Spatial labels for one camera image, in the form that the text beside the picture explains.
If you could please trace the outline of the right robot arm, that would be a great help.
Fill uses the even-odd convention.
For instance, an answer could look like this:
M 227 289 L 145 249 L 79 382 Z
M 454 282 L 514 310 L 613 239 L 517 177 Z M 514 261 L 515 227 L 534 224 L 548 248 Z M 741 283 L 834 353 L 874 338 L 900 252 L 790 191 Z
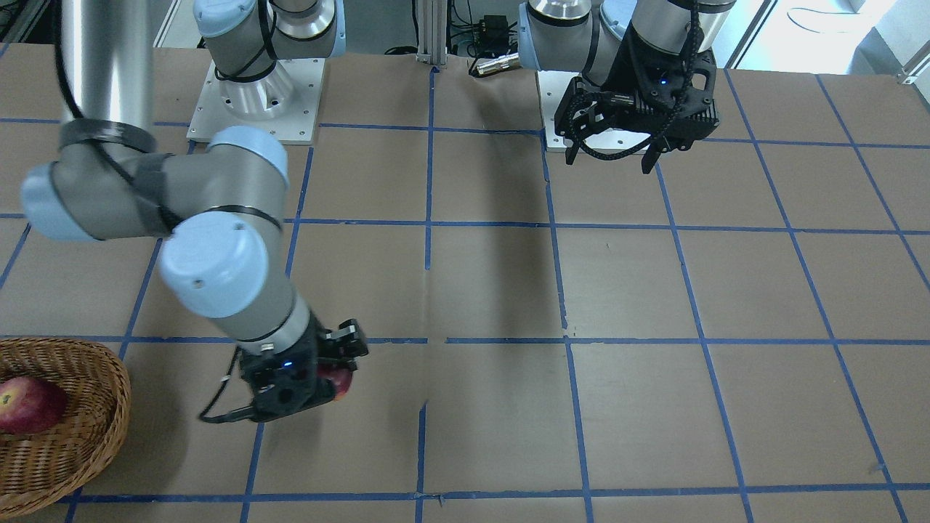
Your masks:
M 219 130 L 202 155 L 160 153 L 150 132 L 152 34 L 145 1 L 57 1 L 63 120 L 56 161 L 20 189 L 47 238 L 162 238 L 160 275 L 235 341 L 252 400 L 204 423 L 268 423 L 339 400 L 368 354 L 358 321 L 323 327 L 280 257 L 288 153 L 267 130 Z

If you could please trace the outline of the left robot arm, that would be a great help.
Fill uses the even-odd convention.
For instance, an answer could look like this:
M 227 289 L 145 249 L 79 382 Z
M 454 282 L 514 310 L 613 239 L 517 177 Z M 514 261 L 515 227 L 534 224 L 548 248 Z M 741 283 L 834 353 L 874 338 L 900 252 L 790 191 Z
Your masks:
M 720 123 L 714 99 L 717 33 L 733 1 L 527 1 L 518 55 L 529 70 L 571 73 L 554 111 L 565 162 L 641 153 L 650 174 Z

